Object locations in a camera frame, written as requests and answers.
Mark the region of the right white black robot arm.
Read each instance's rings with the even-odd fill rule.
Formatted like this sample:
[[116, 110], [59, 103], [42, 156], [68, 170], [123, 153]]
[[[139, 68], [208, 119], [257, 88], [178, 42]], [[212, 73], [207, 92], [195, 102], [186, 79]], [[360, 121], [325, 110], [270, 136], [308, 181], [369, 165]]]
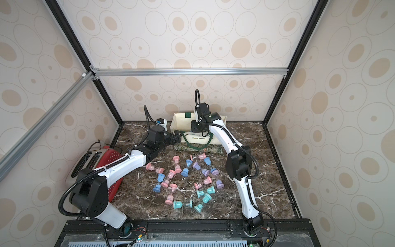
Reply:
[[261, 210], [253, 192], [252, 180], [259, 175], [257, 160], [248, 146], [241, 144], [228, 130], [218, 113], [211, 112], [207, 103], [201, 101], [199, 90], [195, 90], [195, 120], [191, 122], [193, 132], [211, 133], [227, 153], [225, 164], [228, 176], [236, 184], [242, 205], [244, 229], [248, 235], [256, 235], [260, 230], [268, 233], [268, 244], [277, 238], [277, 224], [274, 217]]

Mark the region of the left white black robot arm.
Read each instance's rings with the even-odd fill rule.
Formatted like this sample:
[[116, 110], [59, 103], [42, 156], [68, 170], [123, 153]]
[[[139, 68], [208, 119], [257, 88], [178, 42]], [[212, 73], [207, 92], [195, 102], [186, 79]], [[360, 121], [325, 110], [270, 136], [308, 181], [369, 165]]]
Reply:
[[85, 168], [76, 182], [61, 196], [58, 210], [64, 216], [89, 217], [115, 229], [120, 237], [132, 231], [131, 219], [109, 201], [108, 190], [130, 172], [148, 165], [166, 147], [179, 144], [180, 131], [167, 131], [162, 119], [147, 126], [142, 141], [134, 145], [123, 157], [96, 169]]

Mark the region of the purple hourglass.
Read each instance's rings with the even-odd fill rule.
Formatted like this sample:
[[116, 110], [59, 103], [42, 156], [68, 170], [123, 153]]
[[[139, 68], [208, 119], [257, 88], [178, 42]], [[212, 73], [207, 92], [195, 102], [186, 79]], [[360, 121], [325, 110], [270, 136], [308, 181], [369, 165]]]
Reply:
[[216, 180], [216, 187], [217, 189], [222, 189], [224, 187], [224, 184], [221, 180]]
[[210, 174], [210, 171], [206, 168], [202, 168], [198, 162], [195, 162], [192, 167], [200, 171], [205, 177], [207, 177]]

